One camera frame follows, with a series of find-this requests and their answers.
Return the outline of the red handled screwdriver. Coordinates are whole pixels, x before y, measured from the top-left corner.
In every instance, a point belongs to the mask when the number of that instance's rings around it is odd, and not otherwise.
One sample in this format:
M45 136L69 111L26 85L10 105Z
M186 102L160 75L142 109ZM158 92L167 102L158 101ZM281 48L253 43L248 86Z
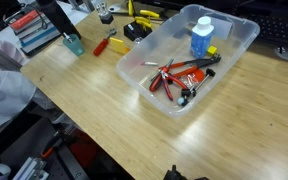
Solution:
M99 56L108 44L109 38L117 33L116 29L111 29L106 38L104 38L93 51L95 56Z

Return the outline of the clear plastic storage box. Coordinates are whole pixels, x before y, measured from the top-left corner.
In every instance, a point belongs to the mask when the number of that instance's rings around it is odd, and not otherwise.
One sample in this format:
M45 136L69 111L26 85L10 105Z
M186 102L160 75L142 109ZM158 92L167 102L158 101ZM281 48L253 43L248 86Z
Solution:
M221 60L210 66L215 71L215 76L206 80L197 90L197 95L182 107L176 100L170 100L162 87L152 92L149 90L149 85L160 66L194 58L190 51L192 28L203 16L211 18L211 24L214 26L211 45L217 48ZM260 27L251 20L191 4L165 21L123 56L117 63L117 72L152 106L170 117L181 117L221 81L259 32Z

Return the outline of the black bar clamp tool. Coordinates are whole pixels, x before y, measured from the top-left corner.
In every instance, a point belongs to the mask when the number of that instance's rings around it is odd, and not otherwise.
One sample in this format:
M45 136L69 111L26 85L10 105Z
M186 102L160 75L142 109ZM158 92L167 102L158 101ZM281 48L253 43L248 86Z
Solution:
M186 106L189 103L189 97L195 97L197 95L197 90L203 85L203 83L209 78L214 77L216 72L212 69L207 69L201 81L198 81L195 85L192 85L188 89L181 90L181 97L177 100L180 106Z

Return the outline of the yellow sticky note pad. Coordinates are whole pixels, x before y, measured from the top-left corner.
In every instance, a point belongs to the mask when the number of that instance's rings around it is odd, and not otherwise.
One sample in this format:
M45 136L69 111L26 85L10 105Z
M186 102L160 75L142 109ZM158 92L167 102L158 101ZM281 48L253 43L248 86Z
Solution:
M123 40L113 38L113 37L110 37L109 40L110 40L110 44L112 48L116 52L121 53L121 54L126 54L130 51L130 49L125 45Z

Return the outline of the red plastic packet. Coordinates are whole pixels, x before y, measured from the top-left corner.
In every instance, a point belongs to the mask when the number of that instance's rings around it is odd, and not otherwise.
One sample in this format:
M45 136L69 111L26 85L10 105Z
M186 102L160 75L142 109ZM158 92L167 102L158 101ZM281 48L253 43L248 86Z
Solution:
M180 80L188 87L197 86L204 79L204 72L202 70L195 70L192 73L183 75Z

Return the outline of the red black long pliers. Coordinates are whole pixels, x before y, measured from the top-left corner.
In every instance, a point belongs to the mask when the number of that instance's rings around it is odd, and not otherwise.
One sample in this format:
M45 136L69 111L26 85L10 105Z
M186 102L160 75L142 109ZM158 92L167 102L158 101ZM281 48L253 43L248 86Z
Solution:
M180 72L177 72L174 74L175 77L181 77L183 75L188 75L190 73L193 73L194 71L198 70L199 68L209 66L212 64L216 64L220 60L221 60L221 55L215 54L210 58L198 58L198 59L178 62L178 63L170 65L169 69L174 69L174 68L179 68L179 67L182 67L185 65L189 65L188 69L185 69L183 71L180 71Z

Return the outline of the small yellow cube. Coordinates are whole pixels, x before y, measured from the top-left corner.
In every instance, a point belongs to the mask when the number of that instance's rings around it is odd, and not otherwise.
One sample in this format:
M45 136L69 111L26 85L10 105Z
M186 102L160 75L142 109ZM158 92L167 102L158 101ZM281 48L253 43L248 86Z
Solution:
M210 46L207 50L208 56L213 56L217 52L217 48L215 46Z

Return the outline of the blue bottle with white cap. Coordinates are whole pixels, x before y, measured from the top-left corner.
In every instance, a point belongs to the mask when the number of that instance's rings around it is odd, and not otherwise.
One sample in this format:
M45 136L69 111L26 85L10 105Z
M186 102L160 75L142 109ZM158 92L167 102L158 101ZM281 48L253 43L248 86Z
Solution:
M190 49L195 58L202 58L210 46L214 26L208 16L200 17L192 28Z

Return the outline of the teal plastic cup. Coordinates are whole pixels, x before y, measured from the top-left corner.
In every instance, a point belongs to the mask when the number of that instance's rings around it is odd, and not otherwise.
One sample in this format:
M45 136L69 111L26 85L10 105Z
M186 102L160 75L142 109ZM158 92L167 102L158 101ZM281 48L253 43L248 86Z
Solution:
M63 39L63 44L76 56L80 56L85 52L85 49L76 34L69 34L72 39L72 43L68 42L66 38Z

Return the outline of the white dry erase marker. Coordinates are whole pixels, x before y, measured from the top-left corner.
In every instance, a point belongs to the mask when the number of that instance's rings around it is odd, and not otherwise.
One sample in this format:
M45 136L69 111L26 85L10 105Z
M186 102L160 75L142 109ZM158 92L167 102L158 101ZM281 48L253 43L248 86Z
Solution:
M67 35L65 32L63 33L64 37L67 39L68 42L72 43L72 39L70 38L69 35Z

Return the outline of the stack of books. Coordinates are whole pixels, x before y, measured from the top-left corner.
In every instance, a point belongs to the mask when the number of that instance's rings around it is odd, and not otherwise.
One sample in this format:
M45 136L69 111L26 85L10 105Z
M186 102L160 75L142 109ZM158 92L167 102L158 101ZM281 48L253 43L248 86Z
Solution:
M42 49L60 32L42 12L31 10L10 24L15 36L19 39L20 49L29 55Z

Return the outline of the white plastic bag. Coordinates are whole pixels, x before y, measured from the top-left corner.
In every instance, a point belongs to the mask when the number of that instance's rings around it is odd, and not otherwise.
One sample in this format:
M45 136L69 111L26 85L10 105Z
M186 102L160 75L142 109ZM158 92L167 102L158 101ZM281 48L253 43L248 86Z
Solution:
M0 69L0 126L16 117L31 101L46 110L55 107L22 73Z

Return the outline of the black keyboard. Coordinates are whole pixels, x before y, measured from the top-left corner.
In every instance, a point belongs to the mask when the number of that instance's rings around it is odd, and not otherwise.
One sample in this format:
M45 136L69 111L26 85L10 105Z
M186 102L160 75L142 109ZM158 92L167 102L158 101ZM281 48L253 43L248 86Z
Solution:
M259 39L288 46L288 19L263 15L249 15L248 19L259 25Z

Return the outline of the red handled pliers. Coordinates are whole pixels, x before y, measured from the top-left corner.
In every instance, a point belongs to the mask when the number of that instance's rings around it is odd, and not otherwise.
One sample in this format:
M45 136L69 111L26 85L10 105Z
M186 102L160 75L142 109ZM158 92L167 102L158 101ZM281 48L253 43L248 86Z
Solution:
M173 96L168 86L169 81L173 81L177 83L182 89L187 89L187 86L182 81L180 81L178 78L176 78L169 72L169 69L172 63L173 63L173 59L171 59L165 66L161 67L158 70L155 77L152 79L152 82L149 86L149 90L151 92L154 92L159 88L160 85L163 85L165 92L170 101L173 100Z

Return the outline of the yellow handled tool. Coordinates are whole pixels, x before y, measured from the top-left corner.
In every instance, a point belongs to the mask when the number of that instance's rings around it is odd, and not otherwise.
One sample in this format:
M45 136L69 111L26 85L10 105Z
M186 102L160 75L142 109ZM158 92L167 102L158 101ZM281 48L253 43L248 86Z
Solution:
M136 14L133 0L128 0L128 15L132 16L135 23L141 25L143 30L151 28L151 18L159 18L160 15L150 10L141 10L139 14Z

